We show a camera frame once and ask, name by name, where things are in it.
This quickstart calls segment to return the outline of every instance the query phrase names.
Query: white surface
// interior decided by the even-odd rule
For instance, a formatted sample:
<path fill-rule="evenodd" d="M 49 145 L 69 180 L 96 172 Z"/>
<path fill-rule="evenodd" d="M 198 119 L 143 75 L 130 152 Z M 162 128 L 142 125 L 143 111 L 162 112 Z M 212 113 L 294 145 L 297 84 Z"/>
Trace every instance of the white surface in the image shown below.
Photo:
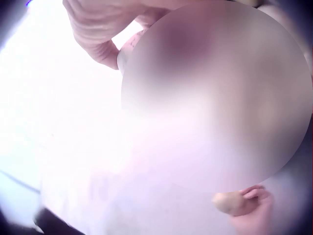
<path fill-rule="evenodd" d="M 114 41 L 121 47 L 140 30 L 133 23 Z M 40 166 L 54 142 L 61 152 L 79 151 L 76 144 L 88 139 L 89 130 L 99 130 L 98 141 L 91 137 L 90 144 L 110 145 L 105 134 L 119 112 L 121 75 L 95 63 L 77 45 L 62 1 L 31 2 L 0 53 L 0 81 L 0 170 L 40 189 Z M 54 160 L 60 164 L 60 158 Z M 24 191 L 1 175 L 5 214 L 30 225 L 39 201 Z"/>

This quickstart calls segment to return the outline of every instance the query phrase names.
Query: blurred circle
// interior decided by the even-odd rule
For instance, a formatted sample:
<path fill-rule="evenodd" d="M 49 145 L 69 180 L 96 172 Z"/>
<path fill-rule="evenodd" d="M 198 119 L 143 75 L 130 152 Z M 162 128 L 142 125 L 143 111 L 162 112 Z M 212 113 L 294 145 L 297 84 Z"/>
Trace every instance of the blurred circle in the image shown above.
<path fill-rule="evenodd" d="M 177 9 L 136 44 L 123 76 L 132 169 L 202 192 L 230 192 L 280 170 L 312 114 L 312 82 L 291 35 L 230 1 Z"/>

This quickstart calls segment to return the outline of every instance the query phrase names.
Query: hand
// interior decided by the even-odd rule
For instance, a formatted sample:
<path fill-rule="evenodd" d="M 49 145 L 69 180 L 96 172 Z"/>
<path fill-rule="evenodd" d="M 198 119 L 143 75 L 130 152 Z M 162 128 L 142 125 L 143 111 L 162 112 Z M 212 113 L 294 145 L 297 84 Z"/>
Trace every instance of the hand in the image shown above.
<path fill-rule="evenodd" d="M 255 185 L 240 191 L 244 198 L 258 198 L 257 208 L 244 216 L 231 216 L 231 224 L 238 235 L 268 235 L 272 217 L 274 198 L 261 185 Z"/>
<path fill-rule="evenodd" d="M 170 12 L 139 0 L 63 0 L 63 5 L 78 44 L 95 61 L 116 70 L 119 51 L 111 39 L 134 19 L 146 29 Z"/>

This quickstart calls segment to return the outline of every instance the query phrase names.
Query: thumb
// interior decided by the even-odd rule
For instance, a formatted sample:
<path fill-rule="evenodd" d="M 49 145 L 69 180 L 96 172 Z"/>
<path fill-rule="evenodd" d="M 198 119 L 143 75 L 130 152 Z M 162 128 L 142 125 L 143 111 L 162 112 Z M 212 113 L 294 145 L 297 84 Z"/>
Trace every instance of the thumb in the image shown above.
<path fill-rule="evenodd" d="M 106 65 L 112 69 L 118 70 L 117 55 L 119 50 L 112 40 L 101 44 L 84 44 L 76 39 L 78 44 L 90 55 L 96 62 Z"/>

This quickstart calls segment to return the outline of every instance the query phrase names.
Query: finger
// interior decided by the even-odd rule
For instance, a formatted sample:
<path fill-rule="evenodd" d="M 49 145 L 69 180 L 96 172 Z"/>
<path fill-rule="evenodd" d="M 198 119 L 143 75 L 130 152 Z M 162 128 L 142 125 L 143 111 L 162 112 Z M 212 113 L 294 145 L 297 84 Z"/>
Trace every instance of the finger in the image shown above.
<path fill-rule="evenodd" d="M 163 16 L 170 13 L 169 9 L 166 8 L 147 8 L 141 15 L 135 20 L 144 28 L 150 28 L 155 22 L 161 19 Z"/>
<path fill-rule="evenodd" d="M 245 199 L 258 198 L 259 201 L 268 198 L 271 194 L 265 189 L 253 189 L 244 195 Z"/>
<path fill-rule="evenodd" d="M 243 190 L 240 190 L 239 192 L 242 194 L 242 195 L 245 195 L 246 193 L 248 193 L 249 191 L 252 191 L 253 189 L 264 189 L 265 187 L 263 185 L 254 185 L 252 187 L 249 187 L 249 188 L 246 188 L 246 189 L 243 189 Z"/>
<path fill-rule="evenodd" d="M 138 15 L 134 6 L 107 1 L 63 0 L 78 44 L 98 63 L 117 69 L 118 49 L 111 39 Z"/>

